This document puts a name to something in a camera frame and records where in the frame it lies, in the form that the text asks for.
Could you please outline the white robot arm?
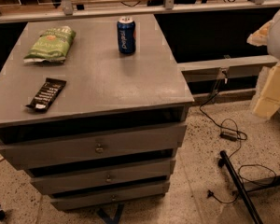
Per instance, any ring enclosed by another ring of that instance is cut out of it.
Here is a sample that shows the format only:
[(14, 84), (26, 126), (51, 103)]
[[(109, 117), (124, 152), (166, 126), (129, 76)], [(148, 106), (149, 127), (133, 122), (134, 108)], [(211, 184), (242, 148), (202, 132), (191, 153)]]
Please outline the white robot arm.
[(265, 82), (259, 78), (260, 91), (255, 95), (252, 113), (269, 119), (280, 108), (280, 9), (273, 18), (251, 34), (247, 43), (256, 47), (266, 46), (268, 53), (278, 60), (268, 69)]

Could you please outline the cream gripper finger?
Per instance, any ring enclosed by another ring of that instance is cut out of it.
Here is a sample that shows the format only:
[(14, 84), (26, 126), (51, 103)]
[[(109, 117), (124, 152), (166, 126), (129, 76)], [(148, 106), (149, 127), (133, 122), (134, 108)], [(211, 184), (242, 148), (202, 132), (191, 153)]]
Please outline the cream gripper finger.
[(256, 32), (251, 34), (246, 42), (252, 46), (266, 46), (267, 39), (268, 39), (268, 32), (271, 26), (271, 21), (266, 22), (263, 24)]
[(274, 67), (264, 66), (252, 99), (252, 113), (263, 119), (270, 119), (280, 108), (280, 62)]

